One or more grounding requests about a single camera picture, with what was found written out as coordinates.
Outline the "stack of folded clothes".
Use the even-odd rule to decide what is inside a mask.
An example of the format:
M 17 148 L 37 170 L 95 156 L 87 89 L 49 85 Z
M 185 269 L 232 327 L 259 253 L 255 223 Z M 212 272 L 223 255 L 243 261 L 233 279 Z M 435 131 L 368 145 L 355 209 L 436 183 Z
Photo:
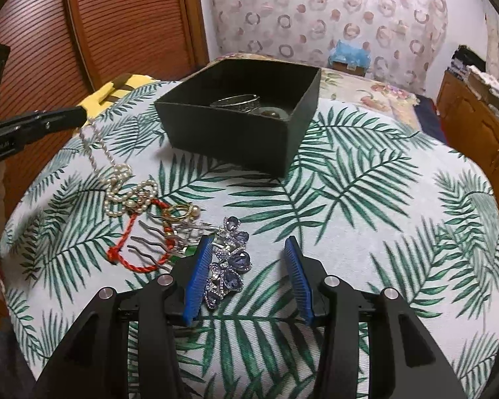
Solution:
M 479 72 L 484 72 L 486 70 L 486 61 L 480 58 L 467 45 L 461 44 L 451 56 L 451 62 L 447 71 L 465 84 L 468 84 L 471 67 L 476 67 L 476 70 Z

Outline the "cardboard box under bag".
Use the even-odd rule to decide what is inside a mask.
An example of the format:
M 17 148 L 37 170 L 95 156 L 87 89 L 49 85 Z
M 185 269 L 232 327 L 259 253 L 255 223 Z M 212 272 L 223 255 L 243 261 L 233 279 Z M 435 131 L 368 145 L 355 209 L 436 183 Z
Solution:
M 342 63 L 340 61 L 334 61 L 331 64 L 331 68 L 349 75 L 361 76 L 366 75 L 367 70 L 364 67 L 356 66 L 354 64 Z

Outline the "wooden louvered wardrobe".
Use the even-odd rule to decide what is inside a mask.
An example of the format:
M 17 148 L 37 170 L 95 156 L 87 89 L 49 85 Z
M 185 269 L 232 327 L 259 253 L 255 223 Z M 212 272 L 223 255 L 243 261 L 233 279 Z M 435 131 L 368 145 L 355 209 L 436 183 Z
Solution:
M 209 61 L 200 0 L 7 0 L 0 121 L 80 103 L 123 74 L 178 80 Z

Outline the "silver engraved bangle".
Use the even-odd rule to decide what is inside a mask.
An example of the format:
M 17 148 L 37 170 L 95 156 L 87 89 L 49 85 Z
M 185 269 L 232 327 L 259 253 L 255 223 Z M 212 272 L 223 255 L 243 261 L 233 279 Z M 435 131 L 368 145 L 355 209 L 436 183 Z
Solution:
M 233 95 L 218 99 L 210 107 L 222 108 L 240 113 L 251 113 L 260 107 L 259 96 L 255 94 Z

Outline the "palm leaf print cloth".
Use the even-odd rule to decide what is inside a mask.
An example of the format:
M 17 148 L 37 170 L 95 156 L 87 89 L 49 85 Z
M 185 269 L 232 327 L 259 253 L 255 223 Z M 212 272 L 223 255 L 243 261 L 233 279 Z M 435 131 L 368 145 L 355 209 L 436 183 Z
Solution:
M 236 216 L 252 268 L 243 289 L 203 310 L 177 341 L 182 376 L 206 398 L 307 398 L 323 331 L 299 317 L 281 250 L 352 287 L 394 287 L 429 329 L 464 393 L 482 393 L 499 349 L 499 209 L 480 167 L 442 142 L 355 104 L 322 98 L 286 178 L 173 149 L 154 107 L 172 88 L 144 85 L 68 141 L 24 194 L 1 240 L 6 301 L 29 374 L 37 376 L 104 286 L 135 290 L 151 260 L 106 252 L 126 221 L 104 213 L 109 160 L 152 180 L 204 222 Z

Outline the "wooden sideboard cabinet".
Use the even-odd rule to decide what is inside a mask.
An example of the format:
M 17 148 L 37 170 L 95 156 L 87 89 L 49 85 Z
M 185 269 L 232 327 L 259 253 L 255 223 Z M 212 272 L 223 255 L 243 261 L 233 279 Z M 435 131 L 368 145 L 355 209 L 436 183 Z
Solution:
M 448 144 L 482 169 L 499 207 L 499 118 L 449 71 L 443 75 L 436 107 Z

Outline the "black open jewelry box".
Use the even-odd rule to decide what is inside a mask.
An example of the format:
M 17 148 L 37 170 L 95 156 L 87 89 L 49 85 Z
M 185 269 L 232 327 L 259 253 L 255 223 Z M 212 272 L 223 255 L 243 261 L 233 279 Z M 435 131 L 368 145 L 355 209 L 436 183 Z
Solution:
M 283 178 L 314 117 L 322 70 L 285 61 L 226 59 L 157 98 L 171 145 Z M 256 95 L 285 119 L 218 108 L 217 100 Z

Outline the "metal hair comb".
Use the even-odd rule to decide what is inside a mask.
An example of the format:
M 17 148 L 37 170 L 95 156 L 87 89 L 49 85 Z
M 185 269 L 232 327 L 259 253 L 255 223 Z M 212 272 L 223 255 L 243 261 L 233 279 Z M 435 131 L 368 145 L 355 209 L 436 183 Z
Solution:
M 130 251 L 147 260 L 167 256 L 170 264 L 194 255 L 201 237 L 218 231 L 216 226 L 202 221 L 161 223 L 139 220 L 138 227 L 139 232 L 130 236 Z

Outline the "blue bag on box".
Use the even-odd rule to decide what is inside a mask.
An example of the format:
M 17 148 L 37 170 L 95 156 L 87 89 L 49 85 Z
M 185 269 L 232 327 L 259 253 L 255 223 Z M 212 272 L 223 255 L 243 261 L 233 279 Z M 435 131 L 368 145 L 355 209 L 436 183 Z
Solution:
M 370 52 L 364 48 L 356 48 L 346 42 L 338 41 L 337 45 L 331 50 L 328 59 L 329 65 L 333 63 L 342 63 L 346 66 L 362 67 L 368 69 L 370 67 Z

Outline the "circle pattern lace curtain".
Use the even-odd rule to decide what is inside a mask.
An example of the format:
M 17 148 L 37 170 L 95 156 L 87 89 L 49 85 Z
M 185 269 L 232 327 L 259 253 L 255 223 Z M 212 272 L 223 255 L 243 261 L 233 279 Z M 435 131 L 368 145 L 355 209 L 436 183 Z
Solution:
M 422 93 L 448 23 L 445 0 L 211 0 L 221 52 L 327 66 L 338 45 L 370 78 Z

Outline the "blue crystal hair clip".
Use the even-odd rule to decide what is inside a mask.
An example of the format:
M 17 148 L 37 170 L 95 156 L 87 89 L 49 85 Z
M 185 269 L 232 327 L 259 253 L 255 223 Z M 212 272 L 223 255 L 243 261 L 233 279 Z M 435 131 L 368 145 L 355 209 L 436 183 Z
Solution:
M 243 289 L 242 276 L 251 270 L 247 251 L 250 235 L 241 229 L 236 216 L 225 217 L 217 229 L 213 242 L 213 262 L 204 289 L 204 302 L 209 310 L 216 310 L 230 293 Z

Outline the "floral bed blanket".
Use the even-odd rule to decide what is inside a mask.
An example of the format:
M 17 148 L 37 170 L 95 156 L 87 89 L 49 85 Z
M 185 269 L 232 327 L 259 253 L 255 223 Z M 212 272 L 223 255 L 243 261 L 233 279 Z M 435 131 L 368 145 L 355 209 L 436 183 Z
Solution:
M 319 96 L 370 109 L 443 144 L 447 142 L 435 105 L 428 97 L 333 68 L 322 70 Z

